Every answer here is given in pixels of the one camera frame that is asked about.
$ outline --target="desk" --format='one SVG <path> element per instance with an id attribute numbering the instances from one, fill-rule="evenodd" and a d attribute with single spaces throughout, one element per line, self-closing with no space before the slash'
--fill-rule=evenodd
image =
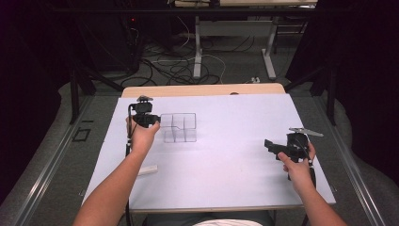
<path id="1" fill-rule="evenodd" d="M 220 0 L 221 7 L 281 7 L 281 6 L 306 6 L 315 5 L 317 0 Z M 195 3 L 175 1 L 176 7 L 204 8 L 208 3 Z M 262 49 L 264 65 L 269 79 L 275 80 L 276 73 L 270 58 L 273 41 L 276 36 L 279 18 L 273 21 L 200 21 L 196 16 L 196 59 L 194 65 L 194 77 L 200 77 L 202 49 L 200 48 L 200 36 L 267 36 L 266 48 Z"/>
<path id="2" fill-rule="evenodd" d="M 231 92 L 241 94 L 229 95 Z M 265 138 L 285 144 L 288 128 L 302 127 L 291 97 L 278 84 L 126 89 L 115 109 L 85 199 L 123 160 L 127 107 L 141 94 L 154 97 L 152 114 L 196 113 L 197 142 L 164 143 L 161 128 L 142 165 L 157 165 L 158 171 L 137 178 L 129 201 L 133 212 L 302 206 L 282 163 L 263 146 Z M 335 203 L 317 158 L 314 166 L 318 191 L 328 203 Z"/>

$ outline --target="desk leg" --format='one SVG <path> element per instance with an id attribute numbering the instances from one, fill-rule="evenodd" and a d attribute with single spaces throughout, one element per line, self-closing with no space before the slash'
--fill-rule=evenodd
<path id="1" fill-rule="evenodd" d="M 194 64 L 194 78 L 200 78 L 202 50 L 200 48 L 200 18 L 196 16 L 196 60 Z"/>
<path id="2" fill-rule="evenodd" d="M 270 58 L 270 53 L 273 48 L 273 41 L 274 38 L 276 37 L 276 31 L 277 31 L 277 26 L 279 23 L 279 18 L 274 17 L 273 18 L 273 23 L 270 26 L 269 30 L 269 37 L 267 39 L 267 46 L 266 49 L 262 49 L 262 54 L 263 54 L 263 60 L 264 60 L 264 65 L 266 66 L 267 70 L 267 75 L 269 76 L 270 80 L 276 80 L 276 73 L 273 68 L 273 63 L 272 59 Z"/>

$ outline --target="gray carpet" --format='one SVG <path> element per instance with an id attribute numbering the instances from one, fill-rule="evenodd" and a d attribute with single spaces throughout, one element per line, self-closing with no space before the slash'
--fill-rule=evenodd
<path id="1" fill-rule="evenodd" d="M 273 82 L 268 80 L 261 58 L 260 48 L 264 47 L 262 39 L 255 39 L 251 48 L 245 52 L 215 52 L 216 48 L 219 50 L 231 50 L 245 39 L 246 37 L 222 37 L 209 39 L 204 42 L 204 45 L 208 44 L 213 50 L 204 52 L 204 54 L 214 56 L 205 57 L 203 61 L 209 73 L 218 76 L 223 74 L 222 81 L 226 84 L 246 83 L 253 76 L 259 76 L 263 83 Z M 251 39 L 242 46 L 242 49 L 249 47 L 250 42 Z M 278 75 L 276 82 L 283 85 L 288 83 L 284 75 L 295 52 L 297 42 L 298 36 L 280 38 L 278 53 L 272 56 L 276 74 Z M 190 52 L 189 49 L 180 49 L 180 51 Z M 148 49 L 145 53 L 146 58 L 151 61 L 173 58 L 170 56 L 149 57 L 153 53 Z M 159 67 L 171 70 L 169 66 Z M 135 76 L 149 77 L 150 73 L 150 68 L 141 65 L 139 72 Z M 165 85 L 168 82 L 168 78 L 159 73 L 154 73 L 152 79 L 156 81 L 157 85 Z M 140 83 L 143 83 L 142 79 L 128 80 L 125 82 L 125 86 L 136 86 Z M 212 83 L 213 80 L 211 78 L 204 82 L 204 84 Z M 29 197 L 29 192 L 34 187 L 38 178 L 40 178 L 43 168 L 46 167 L 46 164 L 53 158 L 56 150 L 59 149 L 59 144 L 62 143 L 65 135 L 68 134 L 68 129 L 71 128 L 68 125 L 71 115 L 69 88 L 66 86 L 60 90 L 63 97 L 63 104 L 57 118 L 24 175 L 8 195 L 8 198 L 3 202 L 0 208 L 1 225 L 13 225 L 15 222 L 24 222 L 26 225 L 72 224 L 83 200 L 82 191 L 88 186 L 116 101 L 120 95 L 120 93 L 116 93 L 100 82 L 95 82 L 95 84 L 98 89 L 96 96 L 81 97 L 81 103 L 86 105 L 86 108 L 73 127 L 70 136 L 67 136 L 69 141 L 66 142 L 64 154 L 58 157 L 56 172 L 49 175 L 51 181 L 44 187 L 45 192 L 40 193 L 41 196 L 38 201 L 35 204 L 29 205 L 29 203 L 25 202 Z M 309 84 L 305 84 L 292 90 L 291 94 L 304 126 L 325 134 L 324 137 L 311 137 L 311 141 L 317 148 L 317 155 L 328 182 L 336 189 L 334 196 L 337 204 L 333 205 L 333 208 L 349 225 L 370 225 L 371 223 L 360 203 L 357 190 L 353 187 L 343 166 L 340 153 L 337 151 L 336 141 L 333 139 L 330 130 L 328 130 L 329 125 L 323 118 L 325 116 L 317 107 L 317 103 L 319 103 L 318 97 L 311 97 L 308 93 L 308 88 Z M 336 108 L 337 129 L 340 131 L 346 145 L 350 146 L 350 121 L 347 120 L 347 117 L 344 115 L 344 109 L 339 106 L 339 103 L 337 103 Z M 86 141 L 79 141 L 79 139 L 85 139 L 86 135 L 88 135 Z M 357 163 L 386 225 L 395 225 L 395 222 L 398 222 L 396 213 L 399 213 L 397 207 L 397 203 L 399 202 L 397 186 L 389 178 L 377 170 L 370 168 L 361 160 L 357 159 Z M 31 207 L 31 211 L 28 211 L 27 215 L 25 215 L 26 211 L 22 211 L 24 210 L 22 207 L 25 206 Z M 26 219 L 18 221 L 21 216 L 24 216 Z M 140 222 L 143 217 L 135 216 L 136 222 Z M 303 209 L 279 210 L 277 225 L 300 225 L 303 217 Z"/>

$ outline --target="forearm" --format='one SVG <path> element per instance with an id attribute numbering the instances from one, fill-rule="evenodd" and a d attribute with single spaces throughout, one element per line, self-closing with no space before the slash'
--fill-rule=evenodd
<path id="1" fill-rule="evenodd" d="M 130 153 L 82 205 L 74 225 L 117 225 L 145 154 Z"/>
<path id="2" fill-rule="evenodd" d="M 312 226 L 346 225 L 314 187 L 299 192 Z"/>

